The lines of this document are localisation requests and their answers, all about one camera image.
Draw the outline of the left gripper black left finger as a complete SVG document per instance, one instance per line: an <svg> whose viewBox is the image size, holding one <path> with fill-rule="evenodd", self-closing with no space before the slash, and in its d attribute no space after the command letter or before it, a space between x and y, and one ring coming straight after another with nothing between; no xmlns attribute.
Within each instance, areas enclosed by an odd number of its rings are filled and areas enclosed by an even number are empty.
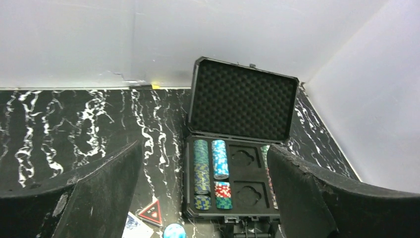
<svg viewBox="0 0 420 238"><path fill-rule="evenodd" d="M0 193L3 238L119 238L142 165L138 141L99 160Z"/></svg>

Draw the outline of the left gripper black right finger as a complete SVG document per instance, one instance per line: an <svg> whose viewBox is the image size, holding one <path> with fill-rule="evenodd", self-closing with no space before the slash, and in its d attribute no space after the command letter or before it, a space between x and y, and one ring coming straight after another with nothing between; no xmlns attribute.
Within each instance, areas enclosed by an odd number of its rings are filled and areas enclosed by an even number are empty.
<svg viewBox="0 0 420 238"><path fill-rule="evenodd" d="M363 183L271 145L267 164L288 238L417 238L420 196Z"/></svg>

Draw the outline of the blue playing card deck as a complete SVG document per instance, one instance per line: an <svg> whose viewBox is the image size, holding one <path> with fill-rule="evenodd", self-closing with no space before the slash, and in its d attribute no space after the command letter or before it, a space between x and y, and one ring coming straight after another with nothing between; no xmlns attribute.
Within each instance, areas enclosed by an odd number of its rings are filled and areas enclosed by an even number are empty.
<svg viewBox="0 0 420 238"><path fill-rule="evenodd" d="M154 230L138 219L134 214L128 212L122 238L150 238Z"/></svg>

